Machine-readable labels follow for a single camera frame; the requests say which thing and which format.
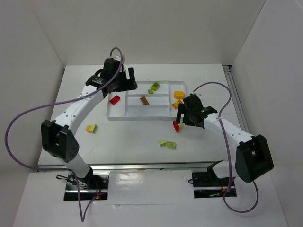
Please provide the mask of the orange lego piece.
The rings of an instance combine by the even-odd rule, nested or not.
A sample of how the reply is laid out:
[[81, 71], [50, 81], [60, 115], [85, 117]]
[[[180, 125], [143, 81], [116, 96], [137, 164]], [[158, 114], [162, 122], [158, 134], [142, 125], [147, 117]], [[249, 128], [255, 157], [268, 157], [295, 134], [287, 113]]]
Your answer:
[[172, 103], [172, 107], [174, 109], [178, 109], [178, 106], [182, 103], [183, 103], [182, 99], [179, 99], [179, 100], [175, 101], [174, 103]]

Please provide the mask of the orange yellow lego brick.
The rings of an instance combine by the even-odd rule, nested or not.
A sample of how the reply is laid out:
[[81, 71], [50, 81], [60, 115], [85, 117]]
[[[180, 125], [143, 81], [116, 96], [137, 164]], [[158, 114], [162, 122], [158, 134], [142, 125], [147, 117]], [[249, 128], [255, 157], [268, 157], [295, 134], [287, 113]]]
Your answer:
[[175, 91], [174, 94], [173, 94], [173, 97], [175, 99], [178, 99], [178, 100], [181, 100], [185, 97], [185, 92], [183, 91]]

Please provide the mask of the red rectangular lego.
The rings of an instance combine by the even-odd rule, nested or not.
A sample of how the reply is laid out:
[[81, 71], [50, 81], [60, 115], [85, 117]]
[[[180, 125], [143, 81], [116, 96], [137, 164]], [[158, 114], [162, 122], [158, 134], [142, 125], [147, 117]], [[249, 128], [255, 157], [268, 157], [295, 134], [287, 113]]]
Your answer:
[[111, 98], [111, 99], [109, 100], [109, 102], [110, 102], [110, 104], [115, 105], [115, 104], [117, 104], [120, 100], [121, 100], [121, 97], [118, 96], [118, 95], [116, 95], [116, 96], [114, 96], [113, 98]]

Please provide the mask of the brown lego plate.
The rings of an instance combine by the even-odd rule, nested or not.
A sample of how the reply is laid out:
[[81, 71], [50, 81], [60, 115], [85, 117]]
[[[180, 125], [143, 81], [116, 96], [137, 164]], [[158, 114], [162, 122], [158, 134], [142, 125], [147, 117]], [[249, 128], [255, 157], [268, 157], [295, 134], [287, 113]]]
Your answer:
[[143, 105], [149, 105], [149, 102], [145, 96], [140, 97], [140, 101]]

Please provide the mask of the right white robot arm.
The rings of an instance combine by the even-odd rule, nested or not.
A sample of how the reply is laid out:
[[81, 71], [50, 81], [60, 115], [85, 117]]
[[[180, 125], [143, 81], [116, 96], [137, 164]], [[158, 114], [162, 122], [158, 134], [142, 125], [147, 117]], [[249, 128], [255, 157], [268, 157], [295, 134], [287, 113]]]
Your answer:
[[213, 107], [204, 107], [197, 95], [190, 95], [178, 105], [177, 123], [200, 127], [228, 142], [231, 161], [217, 161], [208, 167], [211, 176], [223, 179], [238, 177], [251, 183], [274, 168], [267, 139], [254, 136], [233, 125]]

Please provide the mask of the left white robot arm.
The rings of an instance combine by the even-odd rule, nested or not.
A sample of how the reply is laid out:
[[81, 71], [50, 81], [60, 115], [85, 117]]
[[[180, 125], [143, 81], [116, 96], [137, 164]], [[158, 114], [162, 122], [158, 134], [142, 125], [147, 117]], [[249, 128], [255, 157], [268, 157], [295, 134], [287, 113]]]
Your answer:
[[86, 81], [79, 97], [54, 120], [42, 123], [43, 150], [71, 169], [76, 174], [74, 179], [83, 186], [101, 185], [102, 179], [94, 175], [92, 168], [81, 158], [75, 134], [88, 114], [108, 94], [137, 88], [133, 68], [125, 70], [119, 60], [106, 59], [103, 68]]

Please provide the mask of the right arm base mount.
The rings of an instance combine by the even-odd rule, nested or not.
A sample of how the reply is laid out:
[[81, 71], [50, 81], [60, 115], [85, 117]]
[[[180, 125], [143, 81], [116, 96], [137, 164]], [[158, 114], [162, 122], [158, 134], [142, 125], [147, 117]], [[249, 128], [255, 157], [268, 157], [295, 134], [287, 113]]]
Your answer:
[[188, 183], [193, 186], [194, 198], [221, 198], [227, 192], [229, 177], [218, 178], [211, 167], [206, 171], [192, 172]]

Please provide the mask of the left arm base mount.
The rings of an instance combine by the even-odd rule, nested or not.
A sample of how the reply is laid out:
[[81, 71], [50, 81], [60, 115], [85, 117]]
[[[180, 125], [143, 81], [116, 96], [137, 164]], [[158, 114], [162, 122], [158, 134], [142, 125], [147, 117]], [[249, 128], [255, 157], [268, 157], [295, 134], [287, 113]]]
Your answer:
[[[100, 179], [96, 182], [94, 181], [92, 185], [87, 186], [86, 184], [79, 182], [80, 186], [80, 200], [89, 201], [94, 196], [95, 200], [105, 201], [108, 199], [108, 183], [109, 183], [109, 173], [102, 173], [98, 175]], [[77, 185], [72, 174], [68, 176], [57, 175], [57, 180], [62, 180], [66, 182], [65, 192], [64, 192], [64, 201], [77, 201]]]

